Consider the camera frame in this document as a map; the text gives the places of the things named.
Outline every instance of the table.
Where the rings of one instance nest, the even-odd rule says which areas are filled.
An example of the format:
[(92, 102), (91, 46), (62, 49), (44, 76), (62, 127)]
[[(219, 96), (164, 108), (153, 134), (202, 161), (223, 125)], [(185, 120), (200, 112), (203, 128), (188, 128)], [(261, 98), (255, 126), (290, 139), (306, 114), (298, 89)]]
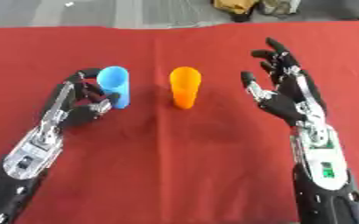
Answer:
[[(18, 223), (286, 223), (297, 220), (289, 129), (240, 82), (273, 37), (314, 77), (359, 184), (359, 22), (177, 30), (0, 29), (0, 156), (37, 122), (54, 85), (85, 67), (130, 71), (131, 101), (66, 134), (64, 153)], [(194, 108), (168, 74), (202, 73)]]

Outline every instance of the background object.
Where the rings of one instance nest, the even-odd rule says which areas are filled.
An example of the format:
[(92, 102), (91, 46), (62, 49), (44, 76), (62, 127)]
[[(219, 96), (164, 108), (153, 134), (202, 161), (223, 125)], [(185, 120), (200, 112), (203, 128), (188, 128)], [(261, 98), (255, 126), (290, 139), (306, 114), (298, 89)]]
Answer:
[(98, 74), (97, 82), (106, 95), (119, 93), (120, 98), (114, 103), (116, 109), (124, 109), (130, 103), (129, 73), (120, 66), (109, 66)]
[[(19, 222), (297, 220), (289, 129), (260, 113), (239, 81), (251, 70), (271, 86), (250, 56), (266, 37), (287, 44), (314, 77), (359, 185), (359, 22), (0, 29), (0, 156), (35, 124), (53, 84), (81, 67), (122, 65), (131, 74), (131, 105), (66, 133), (64, 153)], [(172, 105), (168, 81), (182, 65), (203, 74), (188, 111)]]
[(192, 67), (182, 66), (170, 73), (174, 104), (181, 109), (194, 105), (201, 84), (201, 74)]
[[(231, 23), (210, 0), (0, 0), (0, 27), (90, 26), (166, 29)], [(254, 11), (251, 22), (335, 21), (359, 17), (359, 0), (301, 0), (300, 13), (270, 17)]]

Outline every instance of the robotic hand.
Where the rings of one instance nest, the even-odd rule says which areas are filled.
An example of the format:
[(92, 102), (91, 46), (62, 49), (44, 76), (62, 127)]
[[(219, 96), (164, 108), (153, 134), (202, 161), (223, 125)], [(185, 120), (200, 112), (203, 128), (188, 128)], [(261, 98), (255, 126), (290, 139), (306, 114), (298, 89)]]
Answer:
[(279, 42), (274, 51), (256, 50), (274, 91), (263, 90), (249, 72), (244, 87), (259, 108), (282, 118), (292, 129), (293, 184), (302, 224), (359, 224), (359, 191), (347, 167), (336, 131), (326, 123), (327, 106), (309, 74)]
[[(48, 169), (62, 152), (63, 129), (88, 123), (111, 109), (119, 94), (103, 97), (100, 88), (84, 81), (100, 69), (78, 71), (51, 93), (39, 124), (10, 154), (0, 159), (0, 224), (13, 223), (38, 190)], [(87, 104), (76, 104), (87, 100)]]

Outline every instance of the gray floor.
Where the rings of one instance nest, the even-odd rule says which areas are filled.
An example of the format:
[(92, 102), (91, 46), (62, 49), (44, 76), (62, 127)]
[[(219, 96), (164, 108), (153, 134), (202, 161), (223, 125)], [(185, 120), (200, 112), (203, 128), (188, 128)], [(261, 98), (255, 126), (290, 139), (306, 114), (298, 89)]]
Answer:
[[(0, 0), (0, 27), (101, 25), (149, 29), (229, 23), (210, 0)], [(299, 14), (252, 22), (342, 20), (359, 17), (359, 0), (302, 0)]]

